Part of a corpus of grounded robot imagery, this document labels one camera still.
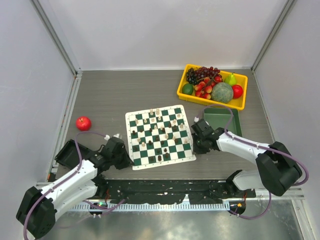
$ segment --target melon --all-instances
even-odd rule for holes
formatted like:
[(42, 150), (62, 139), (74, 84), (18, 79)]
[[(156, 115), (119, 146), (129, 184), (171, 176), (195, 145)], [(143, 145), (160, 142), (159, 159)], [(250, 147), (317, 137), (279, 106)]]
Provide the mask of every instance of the melon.
[(225, 82), (216, 84), (211, 92), (212, 100), (220, 103), (227, 104), (234, 97), (232, 87)]

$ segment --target yellow basket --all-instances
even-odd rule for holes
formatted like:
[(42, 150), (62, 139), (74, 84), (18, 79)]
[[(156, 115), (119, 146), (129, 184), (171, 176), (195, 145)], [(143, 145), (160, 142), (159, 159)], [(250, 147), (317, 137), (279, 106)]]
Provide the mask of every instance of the yellow basket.
[[(246, 95), (247, 95), (247, 85), (248, 85), (248, 77), (247, 76), (234, 73), (234, 76), (235, 76), (235, 79), (237, 82), (236, 84), (240, 85), (243, 88), (243, 94), (241, 97), (239, 97), (237, 99), (232, 99), (228, 103), (222, 103), (222, 102), (218, 102), (218, 101), (213, 101), (213, 100), (197, 97), (197, 96), (195, 96), (195, 91), (193, 91), (192, 95), (182, 93), (183, 86), (188, 83), (187, 78), (186, 78), (186, 74), (190, 68), (194, 68), (196, 70), (198, 68), (201, 68), (201, 66), (192, 65), (192, 64), (187, 64), (185, 66), (178, 90), (176, 91), (176, 94), (179, 96), (180, 99), (186, 100), (189, 102), (193, 102), (193, 103), (197, 103), (197, 104), (203, 104), (203, 105), (221, 104), (221, 105), (227, 106), (229, 108), (237, 109), (239, 111), (241, 111), (245, 108)], [(231, 74), (231, 72), (221, 71), (220, 74), (222, 75), (222, 79), (225, 79), (229, 74)]]

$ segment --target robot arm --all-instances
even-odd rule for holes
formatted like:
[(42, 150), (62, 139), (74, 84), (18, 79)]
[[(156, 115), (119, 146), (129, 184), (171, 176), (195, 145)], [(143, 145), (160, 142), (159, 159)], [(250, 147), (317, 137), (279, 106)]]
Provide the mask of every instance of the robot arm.
[[(223, 128), (213, 130), (204, 119), (200, 119), (191, 127), (194, 130), (193, 150), (196, 154), (205, 154), (213, 149), (235, 154), (257, 166), (257, 170), (237, 171), (228, 178), (240, 191), (266, 188), (272, 194), (282, 196), (302, 176), (300, 167), (292, 159), (259, 148), (271, 148), (290, 155), (287, 148), (280, 142), (259, 143), (228, 132), (230, 137)], [(234, 137), (256, 147), (235, 140)]]
[[(55, 222), (72, 206), (95, 196), (99, 191), (99, 175), (108, 170), (112, 165), (117, 169), (127, 168), (133, 162), (126, 151), (124, 142), (113, 136), (100, 152), (90, 152), (82, 160), (81, 169), (71, 179), (55, 188), (37, 205), (29, 218), (27, 230), (36, 238), (46, 235)], [(54, 185), (61, 183), (77, 170), (75, 166), (70, 172), (52, 182), (37, 189), (34, 186), (26, 191), (22, 199), (16, 218), (22, 224), (25, 223), (27, 214), (32, 205)]]

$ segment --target pear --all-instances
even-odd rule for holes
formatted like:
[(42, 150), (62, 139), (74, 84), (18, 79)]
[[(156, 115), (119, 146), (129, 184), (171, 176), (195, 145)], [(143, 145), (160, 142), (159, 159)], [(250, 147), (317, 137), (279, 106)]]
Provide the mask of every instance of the pear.
[(226, 77), (224, 82), (232, 87), (233, 85), (237, 84), (236, 76), (233, 73), (231, 73), (229, 76)]

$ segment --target chessboard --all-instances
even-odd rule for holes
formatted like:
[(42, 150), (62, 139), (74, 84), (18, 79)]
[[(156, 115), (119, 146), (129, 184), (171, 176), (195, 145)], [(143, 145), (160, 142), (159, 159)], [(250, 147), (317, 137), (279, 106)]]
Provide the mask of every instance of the chessboard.
[(125, 123), (133, 170), (196, 160), (183, 105), (127, 112)]

